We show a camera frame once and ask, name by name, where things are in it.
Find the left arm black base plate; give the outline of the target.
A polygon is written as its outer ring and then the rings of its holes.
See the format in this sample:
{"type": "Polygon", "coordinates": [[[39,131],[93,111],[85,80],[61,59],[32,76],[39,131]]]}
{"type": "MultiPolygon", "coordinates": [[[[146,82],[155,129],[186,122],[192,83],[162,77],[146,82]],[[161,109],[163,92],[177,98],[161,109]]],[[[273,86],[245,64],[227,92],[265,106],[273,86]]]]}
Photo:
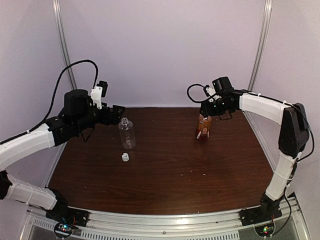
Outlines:
{"type": "Polygon", "coordinates": [[[87,210],[72,207],[67,207],[64,210],[44,209],[44,211],[47,218],[69,226],[86,227],[89,219],[89,212],[87,210]]]}

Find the white cap of clear bottle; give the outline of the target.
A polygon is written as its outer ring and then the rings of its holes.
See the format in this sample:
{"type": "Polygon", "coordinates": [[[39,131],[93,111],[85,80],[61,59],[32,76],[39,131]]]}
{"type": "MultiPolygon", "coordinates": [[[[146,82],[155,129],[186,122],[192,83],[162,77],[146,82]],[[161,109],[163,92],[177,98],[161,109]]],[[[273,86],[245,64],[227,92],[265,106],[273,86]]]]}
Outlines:
{"type": "Polygon", "coordinates": [[[122,155],[121,155],[121,159],[123,162],[128,162],[130,160],[130,156],[127,152],[124,152],[122,155]]]}

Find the amber tea bottle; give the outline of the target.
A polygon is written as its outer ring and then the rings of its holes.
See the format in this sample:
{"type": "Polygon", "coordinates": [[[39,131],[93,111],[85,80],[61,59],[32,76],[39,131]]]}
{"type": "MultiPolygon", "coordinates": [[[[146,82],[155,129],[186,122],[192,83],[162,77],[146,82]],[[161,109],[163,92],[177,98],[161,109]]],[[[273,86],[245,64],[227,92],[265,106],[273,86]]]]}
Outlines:
{"type": "Polygon", "coordinates": [[[211,124],[211,116],[203,116],[200,114],[195,130],[195,138],[199,141],[207,141],[210,137],[211,124]]]}

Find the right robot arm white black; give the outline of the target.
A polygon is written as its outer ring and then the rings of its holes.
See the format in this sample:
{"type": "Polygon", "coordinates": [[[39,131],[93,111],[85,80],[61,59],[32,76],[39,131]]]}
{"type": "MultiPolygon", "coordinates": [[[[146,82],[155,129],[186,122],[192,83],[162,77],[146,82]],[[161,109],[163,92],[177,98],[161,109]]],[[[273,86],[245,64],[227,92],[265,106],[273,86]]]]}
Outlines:
{"type": "Polygon", "coordinates": [[[221,116],[235,111],[253,113],[280,126],[278,137],[279,159],[272,179],[263,193],[256,210],[259,220],[268,220],[284,198],[286,188],[293,180],[301,154],[312,136],[304,105],[288,103],[245,89],[234,89],[228,77],[203,86],[206,99],[201,102],[204,116],[221,116]]]}

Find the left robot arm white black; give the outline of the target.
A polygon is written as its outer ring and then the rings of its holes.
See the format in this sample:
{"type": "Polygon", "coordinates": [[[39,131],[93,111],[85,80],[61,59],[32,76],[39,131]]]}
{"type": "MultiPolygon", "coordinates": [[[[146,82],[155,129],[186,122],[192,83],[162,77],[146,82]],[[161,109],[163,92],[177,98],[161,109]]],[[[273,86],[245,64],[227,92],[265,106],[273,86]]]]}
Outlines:
{"type": "Polygon", "coordinates": [[[96,124],[118,125],[125,112],[124,106],[108,107],[102,102],[106,95],[102,87],[91,92],[76,89],[64,95],[64,106],[59,115],[45,119],[34,130],[28,130],[0,144],[0,198],[12,199],[27,205],[51,210],[61,222],[72,218],[72,211],[59,202],[58,196],[47,188],[32,185],[8,174],[7,167],[44,149],[68,142],[73,137],[82,137],[83,131],[95,129],[96,124]]]}

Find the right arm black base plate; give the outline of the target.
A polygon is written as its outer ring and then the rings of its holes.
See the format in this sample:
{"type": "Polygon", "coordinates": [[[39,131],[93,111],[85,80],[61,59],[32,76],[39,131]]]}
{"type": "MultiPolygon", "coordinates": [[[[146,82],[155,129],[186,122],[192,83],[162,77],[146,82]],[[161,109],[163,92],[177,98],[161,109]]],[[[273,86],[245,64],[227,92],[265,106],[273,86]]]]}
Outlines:
{"type": "Polygon", "coordinates": [[[273,213],[262,213],[261,207],[243,208],[239,211],[239,218],[242,226],[255,225],[272,220],[272,217],[279,218],[282,216],[280,209],[273,213]]]}

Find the clear plastic bottle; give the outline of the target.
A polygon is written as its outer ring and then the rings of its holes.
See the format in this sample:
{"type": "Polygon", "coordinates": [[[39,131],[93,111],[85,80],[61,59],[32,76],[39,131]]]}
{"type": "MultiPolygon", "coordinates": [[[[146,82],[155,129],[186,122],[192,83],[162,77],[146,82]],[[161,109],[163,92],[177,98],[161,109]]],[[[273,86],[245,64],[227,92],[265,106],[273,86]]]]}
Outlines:
{"type": "Polygon", "coordinates": [[[136,146],[136,138],[133,123],[123,117],[118,124],[122,146],[126,150],[132,150],[136,146]]]}

